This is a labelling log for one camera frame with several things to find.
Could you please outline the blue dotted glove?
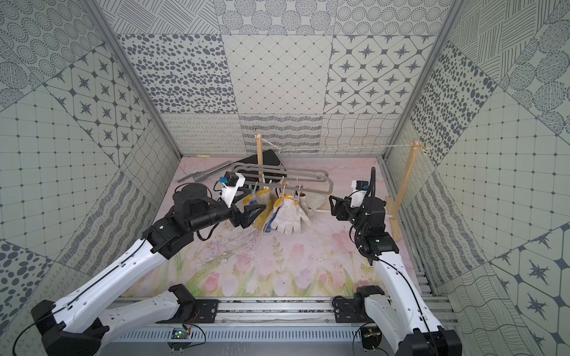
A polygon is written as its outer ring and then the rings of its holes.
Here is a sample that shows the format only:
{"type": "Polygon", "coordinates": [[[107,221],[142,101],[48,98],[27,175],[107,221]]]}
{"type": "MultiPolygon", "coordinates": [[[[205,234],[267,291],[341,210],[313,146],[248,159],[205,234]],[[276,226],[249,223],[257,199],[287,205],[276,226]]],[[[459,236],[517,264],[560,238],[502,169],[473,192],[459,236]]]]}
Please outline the blue dotted glove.
{"type": "Polygon", "coordinates": [[[271,223],[272,221],[275,219],[275,215],[277,214],[280,206],[282,204],[282,199],[278,198],[272,205],[271,205],[271,210],[267,215],[267,219],[265,220],[264,226],[262,228],[262,232],[263,233],[269,233],[272,228],[271,228],[271,223]]]}
{"type": "Polygon", "coordinates": [[[307,214],[301,208],[300,203],[295,201],[292,195],[286,195],[281,199],[281,204],[276,206],[275,219],[270,223],[273,230],[291,235],[301,232],[301,223],[312,225],[307,214]]]}

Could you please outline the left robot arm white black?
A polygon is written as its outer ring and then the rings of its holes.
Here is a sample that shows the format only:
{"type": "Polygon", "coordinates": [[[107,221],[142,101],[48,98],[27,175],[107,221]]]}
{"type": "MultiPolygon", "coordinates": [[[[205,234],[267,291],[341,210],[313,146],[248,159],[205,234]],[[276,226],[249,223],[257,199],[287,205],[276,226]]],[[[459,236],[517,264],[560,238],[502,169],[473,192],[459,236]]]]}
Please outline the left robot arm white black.
{"type": "Polygon", "coordinates": [[[183,284],[116,310],[108,307],[148,272],[200,239],[200,230],[215,229],[226,220],[234,227],[251,226],[266,207],[239,209],[236,203],[248,192],[241,181],[224,186],[218,199],[202,183],[176,188],[169,212],[123,255],[75,292],[32,308],[32,325],[41,335],[46,354],[95,355],[104,345],[144,326],[192,321],[198,313],[197,301],[183,284]]]}

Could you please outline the grey clip hanger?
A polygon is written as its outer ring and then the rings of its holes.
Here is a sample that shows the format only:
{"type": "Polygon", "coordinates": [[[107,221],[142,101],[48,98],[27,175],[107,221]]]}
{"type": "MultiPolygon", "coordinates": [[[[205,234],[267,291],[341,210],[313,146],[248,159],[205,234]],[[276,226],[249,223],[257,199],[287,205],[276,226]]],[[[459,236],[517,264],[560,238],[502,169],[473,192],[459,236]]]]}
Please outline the grey clip hanger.
{"type": "Polygon", "coordinates": [[[285,168],[283,166],[265,166],[258,164],[231,164],[231,172],[239,173],[240,170],[257,171],[258,174],[243,174],[246,178],[247,185],[253,185],[256,182],[263,186],[262,177],[271,179],[270,187],[278,188],[279,181],[282,177],[289,183],[286,190],[293,190],[296,182],[304,184],[303,192],[331,195],[334,184],[325,170],[320,169],[300,169],[285,168]]]}

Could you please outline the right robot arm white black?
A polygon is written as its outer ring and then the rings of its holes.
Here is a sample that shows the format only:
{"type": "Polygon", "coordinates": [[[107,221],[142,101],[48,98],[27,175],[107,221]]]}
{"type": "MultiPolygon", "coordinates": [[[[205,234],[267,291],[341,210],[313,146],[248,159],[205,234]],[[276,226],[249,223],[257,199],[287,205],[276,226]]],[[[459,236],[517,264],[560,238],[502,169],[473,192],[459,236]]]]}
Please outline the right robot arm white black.
{"type": "Polygon", "coordinates": [[[399,248],[386,230],[386,202],[376,196],[376,171],[357,180],[344,198],[329,197],[331,214],[347,221],[362,257],[381,276],[383,286],[361,286],[353,296],[364,349],[386,341],[395,355],[461,355],[457,332],[445,329],[429,309],[405,268],[399,248]]]}

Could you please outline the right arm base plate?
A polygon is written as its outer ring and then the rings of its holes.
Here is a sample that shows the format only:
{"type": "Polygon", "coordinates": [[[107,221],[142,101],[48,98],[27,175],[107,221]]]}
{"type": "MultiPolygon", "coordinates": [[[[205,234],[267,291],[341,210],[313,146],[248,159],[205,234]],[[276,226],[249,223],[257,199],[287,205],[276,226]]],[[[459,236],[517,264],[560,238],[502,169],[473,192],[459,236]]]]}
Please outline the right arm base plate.
{"type": "Polygon", "coordinates": [[[336,323],[369,323],[372,319],[365,312],[361,298],[347,299],[337,296],[332,299],[336,323]]]}

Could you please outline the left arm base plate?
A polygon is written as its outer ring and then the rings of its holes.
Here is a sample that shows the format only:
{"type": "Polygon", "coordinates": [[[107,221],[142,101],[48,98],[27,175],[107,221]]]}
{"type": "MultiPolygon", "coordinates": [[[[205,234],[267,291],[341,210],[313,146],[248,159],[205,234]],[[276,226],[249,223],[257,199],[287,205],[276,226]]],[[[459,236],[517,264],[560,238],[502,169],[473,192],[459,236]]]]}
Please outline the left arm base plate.
{"type": "Polygon", "coordinates": [[[175,315],[167,320],[158,321],[159,324],[185,324],[214,323],[218,313],[219,300],[197,299],[185,302],[178,307],[175,315]]]}

